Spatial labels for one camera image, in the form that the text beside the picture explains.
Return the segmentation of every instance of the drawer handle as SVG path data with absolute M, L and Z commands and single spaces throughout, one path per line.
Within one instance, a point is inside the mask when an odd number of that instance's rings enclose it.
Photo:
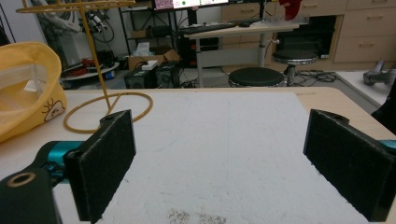
M 318 3 L 315 3 L 315 4 L 303 4 L 303 7 L 317 7 L 318 6 Z
M 374 43 L 359 43 L 359 47 L 361 47 L 361 48 L 370 48 L 373 46 L 374 46 Z
M 241 12 L 253 12 L 253 11 L 254 11 L 253 8 L 251 8 L 251 9 L 241 9 Z
M 383 15 L 377 15 L 377 16 L 367 16 L 367 20 L 380 20 L 384 16 Z

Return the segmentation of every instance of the power strip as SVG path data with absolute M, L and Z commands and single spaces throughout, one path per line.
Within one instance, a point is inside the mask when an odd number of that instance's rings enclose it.
M 155 66 L 157 66 L 157 64 L 158 64 L 158 60 L 148 61 L 148 64 L 142 66 L 142 70 L 144 71 L 152 70 L 153 68 L 155 68 Z

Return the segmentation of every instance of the yellow fabric bag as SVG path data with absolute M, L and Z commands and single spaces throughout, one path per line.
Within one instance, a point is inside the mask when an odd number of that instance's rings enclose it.
M 58 55 L 39 42 L 0 47 L 0 142 L 66 109 Z

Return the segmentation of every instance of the round stool seat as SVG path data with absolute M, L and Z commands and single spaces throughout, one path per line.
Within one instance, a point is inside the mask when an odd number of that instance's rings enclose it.
M 283 81 L 283 75 L 270 68 L 248 67 L 231 72 L 229 82 L 232 87 L 268 87 Z
M 279 50 L 272 56 L 273 60 L 277 63 L 285 64 L 307 64 L 315 63 L 318 56 L 315 53 L 304 51 L 304 50 Z

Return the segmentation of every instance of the black stool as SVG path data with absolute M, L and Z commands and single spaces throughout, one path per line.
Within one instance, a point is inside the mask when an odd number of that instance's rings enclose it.
M 288 65 L 285 75 L 288 76 L 287 86 L 294 85 L 294 76 L 296 73 L 295 65 L 315 63 L 318 59 L 317 54 L 304 50 L 279 50 L 272 55 L 277 63 Z
M 231 87 L 274 87 L 283 82 L 283 75 L 270 68 L 247 67 L 231 72 Z

